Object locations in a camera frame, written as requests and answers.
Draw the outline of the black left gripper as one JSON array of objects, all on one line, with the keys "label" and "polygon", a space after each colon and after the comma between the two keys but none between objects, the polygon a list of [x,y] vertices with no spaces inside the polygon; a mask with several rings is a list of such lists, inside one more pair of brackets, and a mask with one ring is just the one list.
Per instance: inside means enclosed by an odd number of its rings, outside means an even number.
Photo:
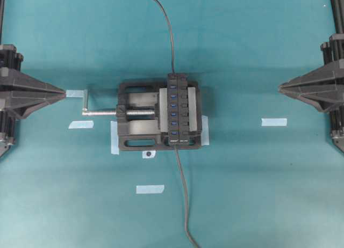
[{"label": "black left gripper", "polygon": [[15,144],[16,119],[66,97],[65,90],[20,72],[22,61],[14,45],[1,45],[1,155]]}]

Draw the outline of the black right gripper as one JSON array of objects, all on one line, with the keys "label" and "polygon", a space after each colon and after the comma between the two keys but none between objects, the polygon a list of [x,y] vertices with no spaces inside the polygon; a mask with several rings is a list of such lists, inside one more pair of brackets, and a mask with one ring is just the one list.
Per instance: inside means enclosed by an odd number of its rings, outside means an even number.
[{"label": "black right gripper", "polygon": [[[343,34],[331,35],[329,41],[324,42],[320,49],[323,54],[324,64],[342,59]],[[278,90],[280,94],[313,106],[318,112],[329,112],[332,142],[343,152],[343,91],[311,93],[287,91],[287,89],[293,87],[310,87],[335,83],[340,78],[343,78],[343,69],[321,67],[281,84]]]}]

